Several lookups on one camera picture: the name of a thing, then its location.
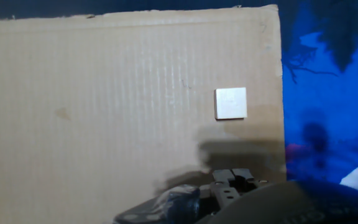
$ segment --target white square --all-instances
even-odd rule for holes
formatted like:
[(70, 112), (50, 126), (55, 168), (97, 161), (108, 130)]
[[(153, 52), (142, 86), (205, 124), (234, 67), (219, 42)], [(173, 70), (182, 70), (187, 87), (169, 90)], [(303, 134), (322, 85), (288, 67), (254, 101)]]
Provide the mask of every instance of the white square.
[(215, 118), (239, 119), (247, 117), (246, 88), (222, 88), (214, 92)]

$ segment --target stain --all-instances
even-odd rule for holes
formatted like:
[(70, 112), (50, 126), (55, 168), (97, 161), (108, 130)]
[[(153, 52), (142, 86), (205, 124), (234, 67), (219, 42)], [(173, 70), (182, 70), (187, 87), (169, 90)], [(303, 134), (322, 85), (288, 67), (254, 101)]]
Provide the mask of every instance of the stain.
[(187, 84), (185, 84), (184, 80), (181, 80), (181, 84), (183, 85), (183, 87), (188, 88), (189, 90), (191, 90), (191, 87)]
[(65, 119), (65, 120), (68, 120), (68, 121), (71, 121), (71, 118), (70, 116), (68, 115), (67, 113), (67, 108), (59, 108), (55, 111), (55, 114), (56, 116), (58, 116), (59, 118), (61, 119)]
[(264, 22), (261, 22), (260, 26), (262, 27), (262, 33), (264, 33), (266, 31), (267, 25)]

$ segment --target black object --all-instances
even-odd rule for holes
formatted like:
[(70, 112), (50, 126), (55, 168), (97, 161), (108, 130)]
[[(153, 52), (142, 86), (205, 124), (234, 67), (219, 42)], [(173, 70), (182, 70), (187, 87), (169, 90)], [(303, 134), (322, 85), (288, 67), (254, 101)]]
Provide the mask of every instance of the black object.
[(130, 209), (117, 224), (358, 223), (358, 190), (320, 181), (272, 184), (249, 169), (216, 170), (201, 187), (181, 185)]

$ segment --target blue fabric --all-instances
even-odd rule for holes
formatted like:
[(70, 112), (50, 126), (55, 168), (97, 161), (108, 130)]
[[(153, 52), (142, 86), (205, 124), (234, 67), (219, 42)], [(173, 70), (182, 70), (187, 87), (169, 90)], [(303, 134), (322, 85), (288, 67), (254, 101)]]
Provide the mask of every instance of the blue fabric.
[(358, 167), (358, 0), (0, 0), (0, 19), (266, 4), (280, 9), (288, 178), (340, 182)]

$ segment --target cardboard box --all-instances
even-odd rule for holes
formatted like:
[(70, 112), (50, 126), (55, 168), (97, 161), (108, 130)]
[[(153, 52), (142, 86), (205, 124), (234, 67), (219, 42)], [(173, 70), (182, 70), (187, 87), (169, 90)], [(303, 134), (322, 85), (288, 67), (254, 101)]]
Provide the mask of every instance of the cardboard box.
[[(102, 223), (199, 170), (284, 181), (277, 6), (0, 21), (0, 223)], [(247, 88), (216, 121), (217, 88)]]

